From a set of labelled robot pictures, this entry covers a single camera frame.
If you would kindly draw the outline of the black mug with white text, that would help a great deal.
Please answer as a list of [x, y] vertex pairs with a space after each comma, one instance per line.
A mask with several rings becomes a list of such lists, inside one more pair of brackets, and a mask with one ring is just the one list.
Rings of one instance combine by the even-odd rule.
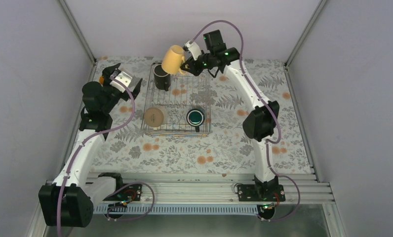
[[171, 86], [171, 75], [163, 70], [161, 64], [154, 67], [153, 74], [156, 88], [168, 91]]

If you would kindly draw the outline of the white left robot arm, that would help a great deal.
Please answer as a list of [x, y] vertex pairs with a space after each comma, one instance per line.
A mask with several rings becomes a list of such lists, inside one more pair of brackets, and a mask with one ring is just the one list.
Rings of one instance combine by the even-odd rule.
[[39, 190], [39, 202], [48, 226], [86, 227], [94, 208], [106, 197], [113, 200], [124, 195], [119, 173], [103, 173], [87, 184], [91, 165], [113, 127], [110, 115], [120, 100], [134, 101], [141, 90], [142, 78], [123, 71], [120, 64], [102, 70], [99, 81], [82, 87], [83, 108], [77, 140], [63, 169], [50, 185]]

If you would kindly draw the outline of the aluminium frame post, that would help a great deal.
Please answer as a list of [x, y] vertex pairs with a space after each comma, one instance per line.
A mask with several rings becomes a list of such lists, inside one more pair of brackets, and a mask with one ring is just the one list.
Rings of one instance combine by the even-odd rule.
[[292, 64], [293, 60], [295, 59], [298, 51], [300, 50], [300, 48], [302, 47], [304, 41], [306, 40], [307, 36], [309, 35], [312, 27], [314, 26], [314, 24], [316, 23], [317, 19], [319, 18], [323, 8], [326, 6], [328, 0], [320, 0], [313, 12], [313, 14], [311, 15], [310, 19], [308, 20], [305, 28], [303, 29], [300, 37], [298, 38], [295, 46], [293, 47], [290, 55], [288, 56], [287, 60], [285, 61], [285, 68], [288, 70], [290, 65]]
[[68, 21], [70, 23], [70, 26], [74, 30], [75, 35], [78, 38], [81, 46], [83, 47], [87, 57], [89, 58], [90, 62], [93, 65], [95, 65], [97, 59], [94, 56], [94, 54], [93, 54], [93, 52], [92, 52], [92, 50], [91, 50], [91, 48], [90, 48], [90, 46], [89, 46], [85, 36], [84, 36], [84, 34], [82, 33], [82, 31], [81, 31], [81, 29], [80, 29], [80, 27], [79, 27], [79, 25], [78, 25], [74, 15], [73, 15], [73, 13], [72, 13], [69, 5], [67, 4], [67, 1], [66, 0], [57, 0], [57, 1], [60, 4], [60, 6], [61, 6], [65, 16], [67, 17], [67, 19], [68, 19]]

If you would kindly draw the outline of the white floral mug orange inside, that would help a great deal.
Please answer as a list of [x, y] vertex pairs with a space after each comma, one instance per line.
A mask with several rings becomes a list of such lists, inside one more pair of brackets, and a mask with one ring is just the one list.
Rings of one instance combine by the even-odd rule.
[[101, 85], [105, 85], [105, 78], [104, 78], [103, 76], [100, 76], [100, 78], [99, 78], [99, 83], [100, 83]]

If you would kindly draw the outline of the beige cup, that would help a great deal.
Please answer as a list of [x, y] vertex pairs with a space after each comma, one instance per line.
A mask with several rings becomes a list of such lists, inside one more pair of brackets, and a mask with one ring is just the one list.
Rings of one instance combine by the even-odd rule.
[[144, 112], [143, 120], [151, 128], [161, 127], [167, 122], [168, 113], [164, 106], [156, 105], [152, 106]]

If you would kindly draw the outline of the yellow mug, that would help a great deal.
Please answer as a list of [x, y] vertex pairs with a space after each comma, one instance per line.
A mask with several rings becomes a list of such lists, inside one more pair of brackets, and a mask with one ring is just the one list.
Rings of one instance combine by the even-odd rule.
[[168, 74], [174, 75], [181, 73], [185, 75], [186, 72], [181, 70], [181, 66], [184, 63], [185, 55], [183, 48], [179, 45], [173, 45], [166, 52], [161, 67]]

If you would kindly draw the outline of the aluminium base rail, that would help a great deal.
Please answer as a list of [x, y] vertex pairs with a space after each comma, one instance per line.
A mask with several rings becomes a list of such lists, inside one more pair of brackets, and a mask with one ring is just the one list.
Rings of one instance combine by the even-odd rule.
[[[157, 204], [235, 204], [237, 183], [252, 184], [252, 174], [122, 173], [125, 183], [141, 181], [153, 188]], [[313, 174], [291, 174], [295, 183], [281, 178], [284, 204], [330, 204], [335, 199], [329, 183]]]

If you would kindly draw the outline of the aluminium frame post left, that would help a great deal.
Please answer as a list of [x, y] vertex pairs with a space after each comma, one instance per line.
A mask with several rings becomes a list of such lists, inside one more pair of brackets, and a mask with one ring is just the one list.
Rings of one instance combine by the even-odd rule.
[[80, 29], [80, 27], [79, 27], [79, 25], [78, 25], [74, 15], [73, 15], [73, 13], [72, 13], [69, 5], [67, 4], [67, 1], [66, 0], [57, 0], [57, 1], [60, 4], [60, 6], [61, 6], [65, 16], [67, 17], [67, 19], [68, 19], [68, 21], [70, 23], [70, 26], [74, 30], [75, 35], [78, 38], [81, 46], [83, 47], [87, 57], [89, 58], [90, 62], [93, 65], [95, 65], [97, 59], [94, 56], [94, 54], [93, 54], [93, 52], [92, 52], [92, 50], [91, 50], [91, 48], [90, 48], [90, 46], [89, 46], [85, 36], [84, 36], [84, 34], [82, 33], [82, 31], [81, 31], [81, 29]]

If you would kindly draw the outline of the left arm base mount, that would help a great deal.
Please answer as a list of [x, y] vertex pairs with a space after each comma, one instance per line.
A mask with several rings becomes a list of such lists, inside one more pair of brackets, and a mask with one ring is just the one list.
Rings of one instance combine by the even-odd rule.
[[93, 199], [95, 204], [112, 202], [104, 214], [110, 220], [119, 220], [123, 215], [115, 212], [120, 208], [127, 208], [131, 202], [141, 198], [142, 184], [124, 183], [120, 173], [101, 173], [93, 184], [97, 186]]

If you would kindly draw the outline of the floral patterned table mat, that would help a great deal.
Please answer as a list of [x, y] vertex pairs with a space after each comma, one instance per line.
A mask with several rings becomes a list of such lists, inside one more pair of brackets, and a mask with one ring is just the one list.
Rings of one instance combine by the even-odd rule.
[[176, 76], [168, 91], [157, 89], [152, 70], [158, 58], [102, 57], [105, 67], [120, 64], [143, 80], [135, 107], [120, 101], [113, 126], [94, 155], [94, 172], [254, 173], [254, 149], [242, 129], [249, 110], [230, 79]]

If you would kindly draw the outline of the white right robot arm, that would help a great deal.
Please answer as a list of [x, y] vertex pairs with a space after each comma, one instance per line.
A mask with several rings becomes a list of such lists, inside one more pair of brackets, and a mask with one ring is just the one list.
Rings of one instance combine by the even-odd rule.
[[198, 76], [203, 70], [217, 68], [235, 87], [248, 106], [249, 115], [242, 123], [245, 135], [251, 140], [256, 160], [255, 196], [267, 201], [274, 194], [272, 185], [278, 183], [269, 152], [269, 144], [274, 130], [280, 130], [277, 121], [279, 103], [271, 101], [256, 85], [246, 69], [242, 50], [227, 48], [220, 31], [215, 30], [203, 35], [208, 52], [203, 52], [192, 39], [184, 44], [183, 49], [191, 56], [181, 65], [181, 69]]

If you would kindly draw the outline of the dark teal mug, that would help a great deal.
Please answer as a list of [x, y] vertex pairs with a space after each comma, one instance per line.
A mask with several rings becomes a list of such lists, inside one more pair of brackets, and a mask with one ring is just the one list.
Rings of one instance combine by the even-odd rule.
[[193, 107], [186, 114], [186, 122], [195, 129], [195, 132], [200, 132], [200, 126], [205, 120], [206, 114], [202, 107]]

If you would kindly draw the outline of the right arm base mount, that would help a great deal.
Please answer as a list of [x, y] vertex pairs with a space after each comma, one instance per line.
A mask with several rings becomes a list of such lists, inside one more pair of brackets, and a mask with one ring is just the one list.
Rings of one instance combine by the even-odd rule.
[[237, 183], [233, 191], [242, 202], [261, 202], [257, 205], [259, 219], [270, 220], [275, 215], [275, 209], [281, 202], [286, 201], [283, 185], [278, 181], [265, 183]]

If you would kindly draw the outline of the aluminium frame post right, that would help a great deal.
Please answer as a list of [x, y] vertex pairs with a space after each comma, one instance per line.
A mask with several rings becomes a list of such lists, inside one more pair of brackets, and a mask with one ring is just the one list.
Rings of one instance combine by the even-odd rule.
[[313, 14], [311, 15], [310, 19], [308, 20], [305, 28], [303, 29], [300, 37], [298, 38], [295, 46], [293, 47], [290, 55], [288, 56], [287, 60], [285, 61], [285, 68], [288, 70], [290, 65], [292, 64], [293, 60], [295, 59], [298, 51], [300, 50], [300, 48], [302, 47], [304, 41], [306, 40], [307, 36], [309, 35], [312, 27], [314, 26], [314, 24], [316, 23], [317, 19], [319, 18], [323, 8], [326, 6], [328, 0], [320, 0], [313, 12]]

